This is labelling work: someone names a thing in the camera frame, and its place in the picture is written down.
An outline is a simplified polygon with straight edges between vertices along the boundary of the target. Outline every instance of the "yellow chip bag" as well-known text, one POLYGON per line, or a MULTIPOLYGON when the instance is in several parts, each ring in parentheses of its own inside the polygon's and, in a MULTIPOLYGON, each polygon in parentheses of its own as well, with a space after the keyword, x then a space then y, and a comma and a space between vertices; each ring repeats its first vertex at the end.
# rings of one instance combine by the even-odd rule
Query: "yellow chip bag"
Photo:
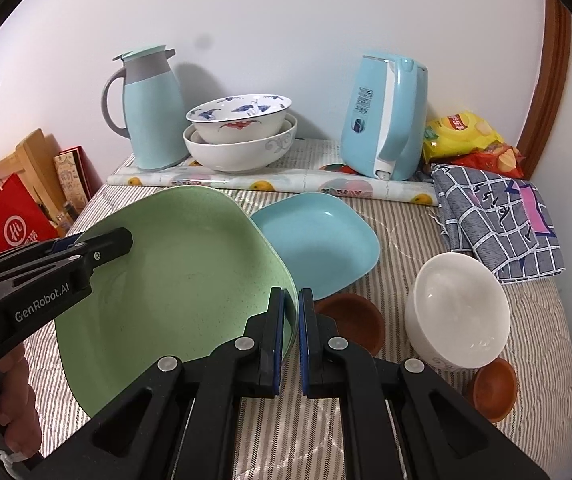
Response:
POLYGON ((504 142, 488 121, 471 112, 430 121, 423 132, 423 159, 467 155, 485 150, 493 142, 504 142))

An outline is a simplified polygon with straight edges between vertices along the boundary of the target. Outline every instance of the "red snack bag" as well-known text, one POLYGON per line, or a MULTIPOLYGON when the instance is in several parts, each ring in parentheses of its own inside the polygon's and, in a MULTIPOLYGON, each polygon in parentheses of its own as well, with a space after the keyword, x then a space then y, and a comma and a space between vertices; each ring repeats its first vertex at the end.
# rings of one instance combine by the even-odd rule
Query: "red snack bag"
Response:
POLYGON ((457 166, 466 166, 475 170, 489 171, 510 178, 523 178, 524 172, 519 163, 524 157, 517 148, 506 143, 495 143, 483 152, 468 153, 450 161, 457 166))
POLYGON ((0 188, 0 253, 58 238, 56 229, 32 199, 21 179, 12 174, 0 188))

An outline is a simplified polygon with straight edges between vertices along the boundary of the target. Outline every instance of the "brown wooden trim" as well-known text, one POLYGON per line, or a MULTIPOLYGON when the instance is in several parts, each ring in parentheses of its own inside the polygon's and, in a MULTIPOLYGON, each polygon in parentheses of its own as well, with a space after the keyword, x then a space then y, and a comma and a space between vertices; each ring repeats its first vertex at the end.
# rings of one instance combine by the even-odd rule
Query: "brown wooden trim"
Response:
POLYGON ((535 171, 555 124, 566 85, 571 36, 570 12, 559 0, 546 0, 540 78, 517 144, 517 148, 526 157, 522 162, 524 178, 530 178, 535 171))

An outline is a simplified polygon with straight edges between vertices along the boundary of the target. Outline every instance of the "green plate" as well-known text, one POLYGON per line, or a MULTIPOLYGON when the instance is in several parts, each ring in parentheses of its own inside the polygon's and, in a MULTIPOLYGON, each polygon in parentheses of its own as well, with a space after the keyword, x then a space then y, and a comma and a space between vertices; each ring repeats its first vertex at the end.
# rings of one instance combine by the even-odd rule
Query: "green plate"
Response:
POLYGON ((79 241, 130 230, 130 253, 97 267, 92 294, 56 319, 67 381, 95 416, 157 359, 186 362, 243 334, 268 307, 271 287, 290 293, 284 358, 293 345, 297 291, 288 269, 242 209, 201 186, 164 190, 104 218, 79 241))

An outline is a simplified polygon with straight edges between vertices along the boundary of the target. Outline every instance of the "white bowl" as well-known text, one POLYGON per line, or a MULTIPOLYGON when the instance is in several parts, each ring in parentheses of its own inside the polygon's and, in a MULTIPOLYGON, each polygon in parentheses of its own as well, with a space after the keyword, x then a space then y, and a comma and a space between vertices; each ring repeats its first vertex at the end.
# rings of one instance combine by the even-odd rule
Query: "white bowl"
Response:
POLYGON ((508 340, 511 315, 502 286, 476 259, 444 253, 419 270, 408 293, 405 328, 413 348, 442 370, 480 368, 508 340))
POLYGON ((269 139, 249 140, 234 144, 207 144, 188 126, 183 133, 186 147, 191 155, 206 168, 224 173, 248 173, 275 162, 292 146, 297 133, 297 119, 287 114, 282 120, 281 131, 269 139))
POLYGON ((276 134, 291 104, 281 95, 237 95, 192 108, 186 118, 208 144, 246 142, 276 134))

